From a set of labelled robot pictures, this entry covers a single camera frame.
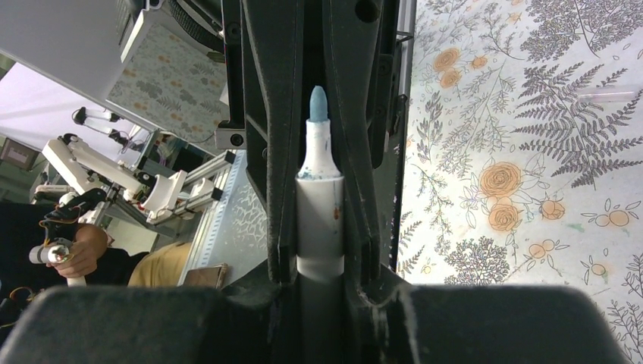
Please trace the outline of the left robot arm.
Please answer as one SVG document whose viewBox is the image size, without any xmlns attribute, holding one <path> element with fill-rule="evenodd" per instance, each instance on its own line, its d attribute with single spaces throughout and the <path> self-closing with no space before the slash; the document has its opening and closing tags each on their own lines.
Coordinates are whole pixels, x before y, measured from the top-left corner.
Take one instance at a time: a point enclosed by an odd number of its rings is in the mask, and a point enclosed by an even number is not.
<svg viewBox="0 0 643 364">
<path fill-rule="evenodd" d="M 226 58 L 232 143 L 268 216 L 268 274 L 295 275 L 295 173 L 315 86 L 324 88 L 334 160 L 345 177 L 347 262 L 356 280 L 375 280 L 389 241 L 377 220 L 375 171 L 395 115 L 401 44 L 397 1 L 170 1 L 171 16 Z"/>
</svg>

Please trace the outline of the white pen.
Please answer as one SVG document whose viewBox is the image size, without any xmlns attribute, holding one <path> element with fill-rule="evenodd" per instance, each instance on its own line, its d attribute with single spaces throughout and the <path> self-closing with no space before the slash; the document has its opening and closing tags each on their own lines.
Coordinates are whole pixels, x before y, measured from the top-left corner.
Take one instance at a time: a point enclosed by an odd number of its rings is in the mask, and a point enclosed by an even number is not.
<svg viewBox="0 0 643 364">
<path fill-rule="evenodd" d="M 322 86 L 312 90 L 305 132 L 305 157 L 295 177 L 303 361 L 340 363 L 344 178 L 332 155 L 331 120 Z"/>
</svg>

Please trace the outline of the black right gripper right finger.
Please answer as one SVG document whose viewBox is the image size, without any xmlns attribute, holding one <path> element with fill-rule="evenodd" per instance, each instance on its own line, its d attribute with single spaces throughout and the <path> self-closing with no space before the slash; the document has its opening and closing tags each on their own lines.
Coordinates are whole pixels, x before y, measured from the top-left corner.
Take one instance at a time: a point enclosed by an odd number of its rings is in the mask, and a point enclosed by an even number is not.
<svg viewBox="0 0 643 364">
<path fill-rule="evenodd" d="M 564 286 L 412 285 L 343 274 L 351 363 L 623 363 L 583 292 Z"/>
</svg>

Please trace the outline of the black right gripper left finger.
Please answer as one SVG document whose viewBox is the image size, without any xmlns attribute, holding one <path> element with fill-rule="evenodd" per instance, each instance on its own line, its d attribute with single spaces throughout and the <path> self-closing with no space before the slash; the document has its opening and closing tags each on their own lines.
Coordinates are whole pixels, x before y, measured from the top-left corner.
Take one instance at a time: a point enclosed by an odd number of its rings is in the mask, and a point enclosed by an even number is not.
<svg viewBox="0 0 643 364">
<path fill-rule="evenodd" d="M 263 262 L 211 287 L 52 288 L 24 312 L 3 363 L 299 363 L 294 289 Z"/>
</svg>

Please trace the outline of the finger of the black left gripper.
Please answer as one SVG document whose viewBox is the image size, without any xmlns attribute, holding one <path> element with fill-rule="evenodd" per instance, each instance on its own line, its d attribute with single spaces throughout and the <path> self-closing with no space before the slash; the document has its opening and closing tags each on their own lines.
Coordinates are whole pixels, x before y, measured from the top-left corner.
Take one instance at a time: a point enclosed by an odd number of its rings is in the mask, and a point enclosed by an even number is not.
<svg viewBox="0 0 643 364">
<path fill-rule="evenodd" d="M 399 74 L 398 1 L 324 1 L 326 93 L 345 176 L 347 263 L 361 281 L 386 267 L 396 165 L 388 148 Z"/>
<path fill-rule="evenodd" d="M 303 1 L 244 1 L 244 111 L 251 137 L 247 172 L 267 214 L 268 276 L 296 277 L 294 175 L 300 156 Z"/>
</svg>

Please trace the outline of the person hand in background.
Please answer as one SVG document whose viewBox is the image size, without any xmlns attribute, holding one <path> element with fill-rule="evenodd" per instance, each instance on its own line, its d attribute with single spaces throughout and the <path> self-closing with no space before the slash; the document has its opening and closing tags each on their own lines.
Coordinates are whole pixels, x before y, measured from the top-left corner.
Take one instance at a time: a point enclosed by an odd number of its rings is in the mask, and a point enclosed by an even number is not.
<svg viewBox="0 0 643 364">
<path fill-rule="evenodd" d="M 108 235 L 93 224 L 80 224 L 71 246 L 71 258 L 60 264 L 48 264 L 64 278 L 83 278 L 97 269 L 97 260 L 108 248 Z"/>
</svg>

